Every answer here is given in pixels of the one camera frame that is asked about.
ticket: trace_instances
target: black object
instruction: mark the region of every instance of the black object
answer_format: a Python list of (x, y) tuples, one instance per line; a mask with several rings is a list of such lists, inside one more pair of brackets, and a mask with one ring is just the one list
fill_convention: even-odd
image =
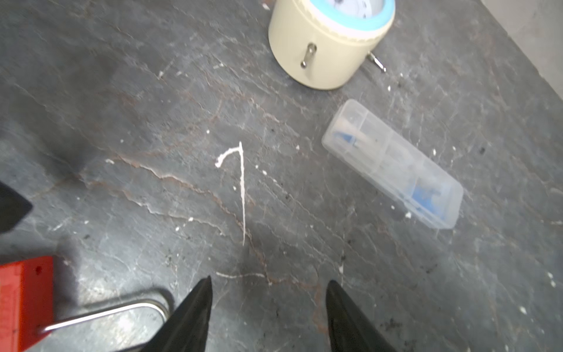
[(396, 352), (334, 280), (328, 283), (326, 304), (332, 352)]
[[(211, 277), (207, 277), (141, 352), (204, 352), (212, 300)], [(326, 303), (332, 352), (396, 352), (334, 280), (328, 283)]]
[(0, 182), (0, 234), (13, 229), (32, 208), (27, 199)]
[(213, 289), (202, 279), (141, 352), (203, 352), (209, 330)]

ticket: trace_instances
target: clear plastic case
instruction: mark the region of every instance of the clear plastic case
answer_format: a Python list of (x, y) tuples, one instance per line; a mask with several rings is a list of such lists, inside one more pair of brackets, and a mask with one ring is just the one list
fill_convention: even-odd
[(336, 112), (323, 145), (427, 226), (455, 226), (461, 184), (356, 100)]

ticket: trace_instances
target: white paint line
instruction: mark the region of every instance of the white paint line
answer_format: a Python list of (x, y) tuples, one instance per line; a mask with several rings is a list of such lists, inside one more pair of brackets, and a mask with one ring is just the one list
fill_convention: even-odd
[(259, 278), (266, 278), (264, 276), (264, 274), (260, 274), (260, 273), (249, 273), (249, 274), (240, 274), (240, 275), (227, 275), (227, 274), (223, 274), (220, 273), (218, 271), (215, 271), (215, 275), (220, 276), (222, 278), (227, 278), (227, 279), (239, 279), (239, 278), (245, 278), (248, 276), (255, 276), (255, 277), (259, 277)]
[(55, 228), (53, 228), (51, 231), (56, 231), (58, 229), (60, 229), (63, 225), (65, 224), (65, 222), (61, 222), (60, 224), (58, 224), (57, 226), (55, 226)]
[(225, 160), (227, 155), (230, 155), (234, 152), (239, 152), (239, 155), (240, 155), (240, 200), (243, 204), (243, 246), (244, 246), (244, 240), (246, 238), (246, 209), (244, 207), (244, 203), (245, 203), (244, 202), (244, 191), (245, 190), (244, 190), (244, 155), (243, 155), (244, 150), (243, 150), (243, 143), (239, 142), (238, 147), (229, 148), (226, 152), (219, 155), (219, 157), (217, 158), (217, 162), (215, 163), (215, 166), (221, 167), (221, 165), (223, 164), (223, 160)]

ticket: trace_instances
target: gray stone floor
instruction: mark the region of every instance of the gray stone floor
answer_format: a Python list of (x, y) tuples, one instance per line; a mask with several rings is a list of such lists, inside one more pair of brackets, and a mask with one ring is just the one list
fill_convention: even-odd
[[(398, 1), (377, 48), (387, 74), (366, 63), (332, 92), (277, 65), (270, 14), (257, 0), (2, 1), (0, 179), (35, 208), (0, 261), (56, 255), (60, 318), (177, 305), (211, 275), (208, 351), (328, 350), (330, 279), (398, 351), (558, 351), (563, 102), (487, 9)], [(348, 98), (462, 183), (454, 230), (405, 219), (322, 147)], [(214, 166), (240, 141), (245, 246), (238, 156)], [(141, 310), (32, 350), (114, 351), (159, 325)]]

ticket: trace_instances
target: red box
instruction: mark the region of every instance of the red box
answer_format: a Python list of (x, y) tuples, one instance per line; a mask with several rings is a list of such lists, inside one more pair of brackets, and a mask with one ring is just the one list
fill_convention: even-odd
[(53, 257), (0, 266), (0, 351), (24, 351), (53, 322)]

